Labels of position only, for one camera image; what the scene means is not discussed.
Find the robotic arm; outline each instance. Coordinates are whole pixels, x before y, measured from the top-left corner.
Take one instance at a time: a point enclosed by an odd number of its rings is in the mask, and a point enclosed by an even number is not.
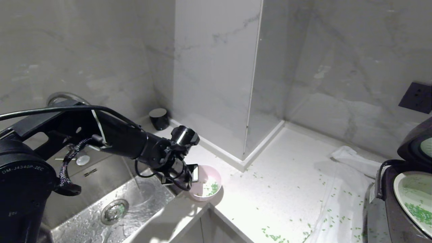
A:
[[[112,110],[117,118],[73,100],[55,106],[51,110],[58,112],[35,110],[35,115],[0,132],[0,243],[35,243],[51,192],[80,194],[81,187],[69,179],[67,166],[86,145],[150,166],[163,184],[174,183],[188,191],[197,180],[193,176],[197,165],[184,162],[190,147],[200,141],[193,130],[180,126],[166,139],[145,132]],[[0,115],[0,120],[23,114],[10,115]],[[39,132],[48,136],[46,143],[34,150],[23,143]],[[66,155],[57,177],[46,160],[68,144],[75,147]]]

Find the rice cooker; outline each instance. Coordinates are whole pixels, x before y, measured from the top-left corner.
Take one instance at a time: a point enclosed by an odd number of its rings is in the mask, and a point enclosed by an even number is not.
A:
[[[369,243],[432,243],[432,117],[385,161],[369,194]]]

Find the wall socket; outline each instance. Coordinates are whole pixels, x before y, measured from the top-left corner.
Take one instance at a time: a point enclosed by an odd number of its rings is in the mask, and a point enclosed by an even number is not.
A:
[[[432,111],[432,86],[412,82],[399,106],[429,114]]]

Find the marble tile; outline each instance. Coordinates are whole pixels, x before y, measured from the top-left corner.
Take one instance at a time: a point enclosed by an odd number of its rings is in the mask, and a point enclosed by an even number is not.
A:
[[[156,99],[136,11],[114,0],[2,1],[0,113],[68,91],[132,119],[146,115]]]
[[[142,3],[151,12],[143,38],[158,102],[240,159],[260,7],[261,0]]]
[[[265,0],[245,146],[246,158],[283,119],[287,80],[297,67],[312,0]]]
[[[432,84],[432,2],[316,0],[285,118],[387,157],[430,115],[399,107]]]

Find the pink bowl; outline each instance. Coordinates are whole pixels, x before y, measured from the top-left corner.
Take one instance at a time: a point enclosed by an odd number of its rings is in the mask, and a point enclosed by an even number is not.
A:
[[[218,185],[217,191],[211,196],[198,196],[203,194],[204,183],[206,183],[209,178],[213,178],[213,180],[216,181]],[[198,165],[198,182],[192,183],[192,188],[189,193],[191,194],[191,197],[197,201],[208,201],[220,191],[221,187],[222,178],[215,168],[208,165]]]

